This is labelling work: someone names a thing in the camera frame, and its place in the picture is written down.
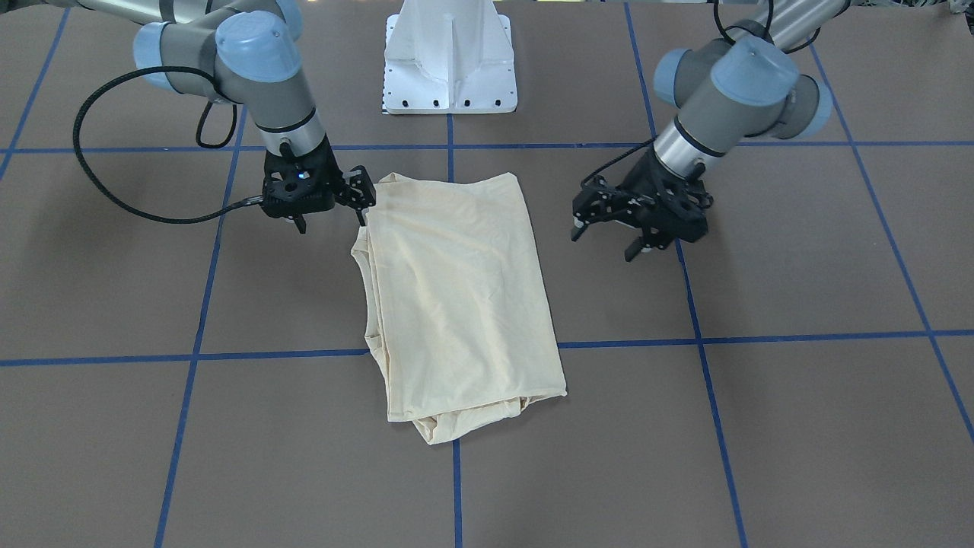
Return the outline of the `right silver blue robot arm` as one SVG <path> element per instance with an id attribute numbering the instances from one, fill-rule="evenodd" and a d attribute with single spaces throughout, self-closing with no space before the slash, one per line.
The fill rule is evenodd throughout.
<path id="1" fill-rule="evenodd" d="M 258 196 L 212 214 L 186 218 L 203 223 L 247 207 L 284 218 L 305 233 L 305 215 L 337 205 L 354 209 L 360 225 L 376 205 L 365 167 L 344 171 L 333 153 L 316 101 L 303 73 L 297 41 L 303 18 L 295 1 L 59 1 L 135 22 L 135 70 L 102 84 L 80 106 L 72 147 L 84 174 L 100 193 L 129 214 L 179 225 L 180 218 L 152 215 L 112 194 L 91 170 L 81 145 L 84 118 L 95 101 L 119 84 L 143 78 L 160 89 L 204 97 L 209 105 L 246 107 L 266 155 Z"/>

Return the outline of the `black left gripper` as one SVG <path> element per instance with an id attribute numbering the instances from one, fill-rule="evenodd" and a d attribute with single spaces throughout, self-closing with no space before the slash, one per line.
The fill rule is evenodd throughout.
<path id="1" fill-rule="evenodd" d="M 630 154 L 630 149 L 594 171 L 602 171 Z M 648 150 L 616 187 L 631 192 L 635 199 L 618 223 L 640 231 L 640 235 L 624 250 L 624 260 L 632 263 L 640 254 L 653 249 L 667 249 L 675 240 L 695 243 L 708 233 L 706 209 L 713 198 L 704 187 L 702 176 L 706 166 L 692 161 L 688 176 L 675 176 L 653 150 Z M 571 242 L 577 242 L 589 226 L 600 221 L 599 205 L 586 205 L 573 214 Z"/>

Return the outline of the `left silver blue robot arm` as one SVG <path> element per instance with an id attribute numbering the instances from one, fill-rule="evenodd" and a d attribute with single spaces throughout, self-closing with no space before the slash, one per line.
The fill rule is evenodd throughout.
<path id="1" fill-rule="evenodd" d="M 654 70 L 655 94 L 676 114 L 618 185 L 596 169 L 571 202 L 576 241 L 594 223 L 636 229 L 624 259 L 708 232 L 713 198 L 703 177 L 742 139 L 802 139 L 826 124 L 832 93 L 801 74 L 792 53 L 810 45 L 848 1 L 765 1 L 697 49 L 673 49 Z"/>

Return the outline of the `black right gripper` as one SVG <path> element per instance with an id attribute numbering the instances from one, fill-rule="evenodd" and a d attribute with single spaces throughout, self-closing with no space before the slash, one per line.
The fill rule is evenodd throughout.
<path id="1" fill-rule="evenodd" d="M 343 183 L 328 138 L 311 152 L 295 155 L 285 145 L 285 155 L 265 153 L 263 162 L 262 212 L 270 218 L 291 218 L 299 234 L 307 233 L 303 215 L 325 212 L 336 204 L 335 192 Z M 368 225 L 369 205 L 356 207 L 362 228 Z"/>

